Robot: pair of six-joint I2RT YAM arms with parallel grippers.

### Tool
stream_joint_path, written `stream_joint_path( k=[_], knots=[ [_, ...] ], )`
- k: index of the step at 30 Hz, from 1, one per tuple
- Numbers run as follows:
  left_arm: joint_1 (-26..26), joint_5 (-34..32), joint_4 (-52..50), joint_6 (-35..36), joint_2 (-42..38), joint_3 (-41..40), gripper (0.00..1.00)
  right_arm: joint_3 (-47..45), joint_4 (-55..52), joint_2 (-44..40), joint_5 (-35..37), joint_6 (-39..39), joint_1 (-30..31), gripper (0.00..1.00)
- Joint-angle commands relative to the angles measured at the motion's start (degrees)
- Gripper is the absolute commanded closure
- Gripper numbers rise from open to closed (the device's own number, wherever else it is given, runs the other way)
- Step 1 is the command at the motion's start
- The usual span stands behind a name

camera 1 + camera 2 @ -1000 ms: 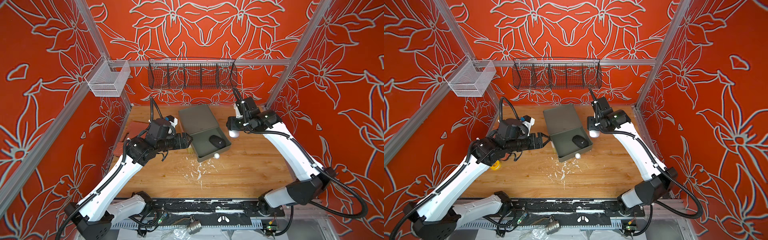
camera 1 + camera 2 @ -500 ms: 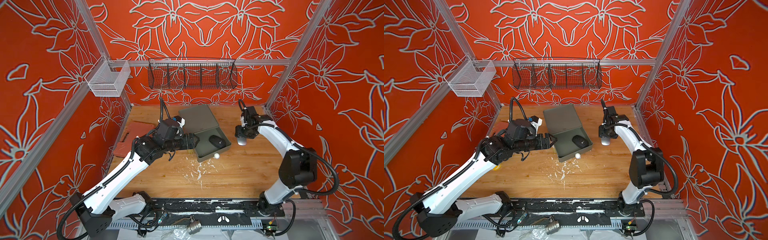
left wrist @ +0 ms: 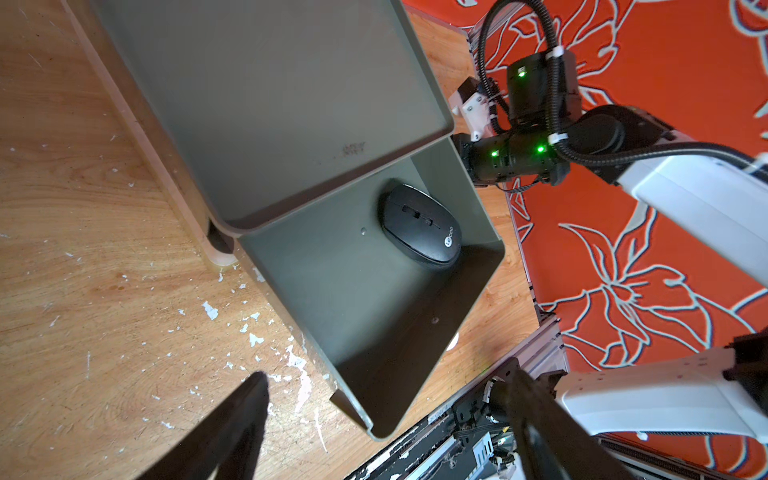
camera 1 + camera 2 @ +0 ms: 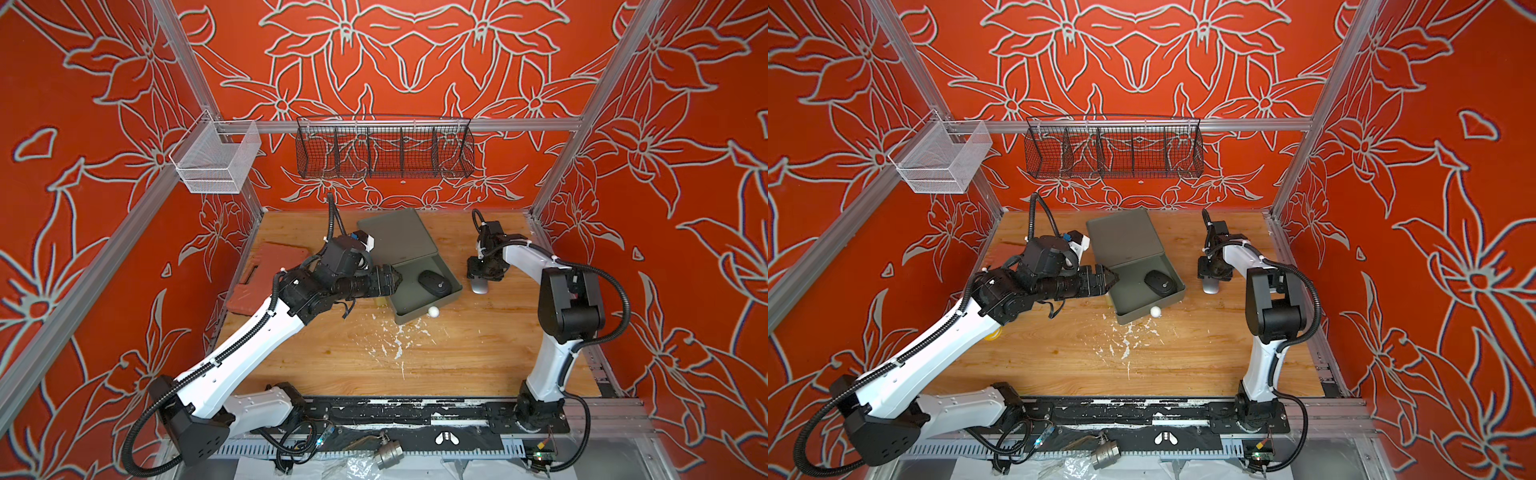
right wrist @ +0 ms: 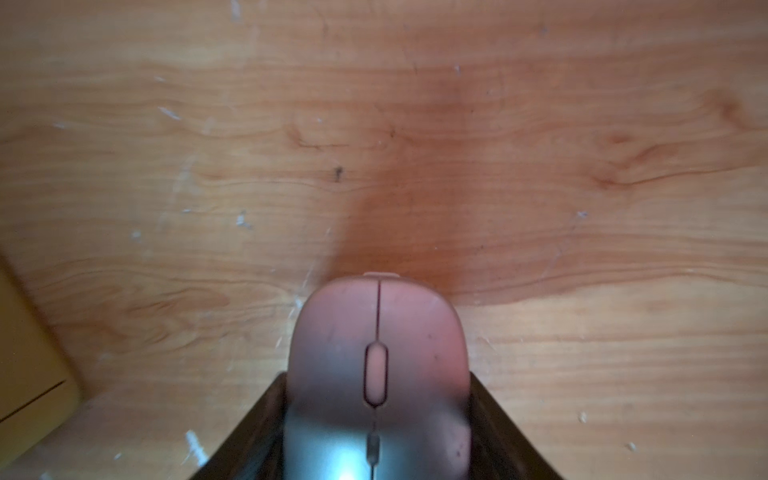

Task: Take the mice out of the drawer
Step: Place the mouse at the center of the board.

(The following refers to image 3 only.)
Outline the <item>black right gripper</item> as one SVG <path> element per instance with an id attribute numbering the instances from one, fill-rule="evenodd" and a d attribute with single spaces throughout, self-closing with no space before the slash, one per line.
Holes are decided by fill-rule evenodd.
<path id="1" fill-rule="evenodd" d="M 451 141 L 476 187 L 523 176 L 557 186 L 570 173 L 570 164 L 552 150 L 545 131 L 507 132 L 477 141 L 470 134 L 458 133 Z"/>

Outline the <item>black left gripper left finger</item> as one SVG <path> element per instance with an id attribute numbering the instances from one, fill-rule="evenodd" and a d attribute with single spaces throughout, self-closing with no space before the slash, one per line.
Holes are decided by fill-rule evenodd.
<path id="1" fill-rule="evenodd" d="M 252 479 L 268 417 L 269 382 L 251 374 L 142 479 Z"/>

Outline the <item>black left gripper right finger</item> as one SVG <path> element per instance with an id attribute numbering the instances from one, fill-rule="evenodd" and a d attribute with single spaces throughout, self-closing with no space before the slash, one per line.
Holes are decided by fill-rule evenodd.
<path id="1" fill-rule="evenodd" d="M 491 412 L 511 427 L 527 479 L 633 477 L 515 358 L 491 386 Z"/>

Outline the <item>olive green top drawer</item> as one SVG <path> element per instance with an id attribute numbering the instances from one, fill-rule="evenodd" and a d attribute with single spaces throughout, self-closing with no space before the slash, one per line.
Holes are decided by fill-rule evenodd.
<path id="1" fill-rule="evenodd" d="M 383 200 L 406 184 L 457 220 L 457 261 L 429 266 L 386 236 Z M 505 255 L 454 144 L 442 140 L 242 236 L 238 257 L 330 375 L 332 402 L 390 438 Z"/>

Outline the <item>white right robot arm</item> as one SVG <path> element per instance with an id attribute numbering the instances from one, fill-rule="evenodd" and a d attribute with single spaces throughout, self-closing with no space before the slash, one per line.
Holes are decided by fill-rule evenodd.
<path id="1" fill-rule="evenodd" d="M 767 439 L 767 5 L 495 1 L 472 176 L 501 184 L 556 402 L 588 433 Z"/>

